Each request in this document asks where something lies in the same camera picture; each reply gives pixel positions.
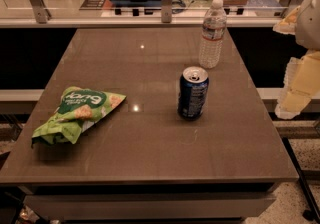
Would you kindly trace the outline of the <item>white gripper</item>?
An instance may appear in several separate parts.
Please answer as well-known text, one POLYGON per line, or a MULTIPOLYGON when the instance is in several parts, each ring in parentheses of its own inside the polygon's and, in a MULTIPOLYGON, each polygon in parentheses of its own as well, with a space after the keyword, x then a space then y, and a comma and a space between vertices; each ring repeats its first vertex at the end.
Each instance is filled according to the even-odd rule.
POLYGON ((313 51, 320 50, 320 0, 303 0, 300 7, 273 26, 273 31, 295 34, 299 45, 312 49, 300 59, 291 57, 286 67, 275 114, 281 119, 292 119, 320 92, 320 52, 313 51))

